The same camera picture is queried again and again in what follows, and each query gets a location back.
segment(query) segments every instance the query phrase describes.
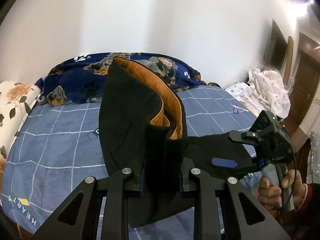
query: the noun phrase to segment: triangular cutout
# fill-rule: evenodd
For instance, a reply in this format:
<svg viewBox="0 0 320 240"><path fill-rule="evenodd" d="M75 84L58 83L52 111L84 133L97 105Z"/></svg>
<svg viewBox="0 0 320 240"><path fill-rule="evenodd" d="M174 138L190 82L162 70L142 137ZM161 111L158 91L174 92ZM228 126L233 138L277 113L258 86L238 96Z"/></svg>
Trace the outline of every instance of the triangular cutout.
<svg viewBox="0 0 320 240"><path fill-rule="evenodd" d="M75 196L75 198L58 216L58 221L73 226L77 221L77 216L83 197L84 194L82 192L79 192L78 195Z"/></svg>
<svg viewBox="0 0 320 240"><path fill-rule="evenodd" d="M244 212L245 220L249 226L265 220L264 215L254 206L244 193L239 193L239 199Z"/></svg>

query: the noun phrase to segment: black cable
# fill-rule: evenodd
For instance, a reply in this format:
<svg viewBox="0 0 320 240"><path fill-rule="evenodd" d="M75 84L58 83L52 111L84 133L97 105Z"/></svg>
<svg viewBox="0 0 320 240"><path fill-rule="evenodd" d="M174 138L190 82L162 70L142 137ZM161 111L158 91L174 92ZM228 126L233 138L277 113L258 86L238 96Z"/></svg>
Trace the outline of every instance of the black cable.
<svg viewBox="0 0 320 240"><path fill-rule="evenodd" d="M296 179L297 179L297 163L296 163L296 157L294 156L294 152L293 152L293 149L292 149L292 146L290 147L290 150L292 152L292 156L293 156L293 163L294 163L294 181L293 181L293 184L291 186L291 193L289 195L289 198L287 200L287 203L284 205L283 207L283 211L286 210L289 202L290 202L290 199L292 197L292 194L293 194L293 189L294 189L294 186L295 186L295 183L296 183Z"/></svg>

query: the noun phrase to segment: red sleeve cuff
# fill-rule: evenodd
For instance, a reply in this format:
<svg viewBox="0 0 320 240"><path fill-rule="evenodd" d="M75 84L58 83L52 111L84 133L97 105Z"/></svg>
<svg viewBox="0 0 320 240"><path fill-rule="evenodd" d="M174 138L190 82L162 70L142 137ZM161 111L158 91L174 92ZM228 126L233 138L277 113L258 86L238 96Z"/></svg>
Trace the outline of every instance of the red sleeve cuff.
<svg viewBox="0 0 320 240"><path fill-rule="evenodd" d="M304 213L307 209L309 209L309 206L310 206L309 204L311 202L311 199L312 199L312 187L308 185L308 194L299 212Z"/></svg>

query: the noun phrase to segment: gray handle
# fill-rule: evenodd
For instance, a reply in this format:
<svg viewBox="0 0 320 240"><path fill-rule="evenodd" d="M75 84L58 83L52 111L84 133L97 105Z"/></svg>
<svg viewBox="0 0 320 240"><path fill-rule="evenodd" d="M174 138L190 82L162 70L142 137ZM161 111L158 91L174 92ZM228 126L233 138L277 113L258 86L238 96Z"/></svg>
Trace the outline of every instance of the gray handle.
<svg viewBox="0 0 320 240"><path fill-rule="evenodd" d="M278 186L278 187L280 187L280 183L282 182L287 172L288 170L286 165L282 163L276 164L276 165L269 164L261 170L262 175L267 179L269 179L270 186ZM289 199L290 193L291 193L291 187L282 189L282 192L281 192L282 203L280 203L278 208L285 206L285 204L287 203L287 200ZM293 209L294 209L293 197L291 197L290 202L288 203L284 212L289 212Z"/></svg>

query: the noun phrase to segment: blue bed sheet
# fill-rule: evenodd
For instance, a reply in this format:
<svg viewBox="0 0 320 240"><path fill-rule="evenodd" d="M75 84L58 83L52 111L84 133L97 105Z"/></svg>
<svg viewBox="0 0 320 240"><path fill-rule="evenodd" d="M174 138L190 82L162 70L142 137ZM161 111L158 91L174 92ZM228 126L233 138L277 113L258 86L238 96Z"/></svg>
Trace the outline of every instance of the blue bed sheet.
<svg viewBox="0 0 320 240"><path fill-rule="evenodd" d="M185 107L189 136L246 131L256 119L218 87L200 86L178 95ZM85 177L108 176L96 132L99 109L99 102L37 105L27 118L8 156L1 202L6 215L29 232L34 233ZM253 147L247 150L255 154ZM259 174L253 174L243 183L250 189L259 179ZM189 209L130 228L130 240L193 239L193 215L194 210Z"/></svg>

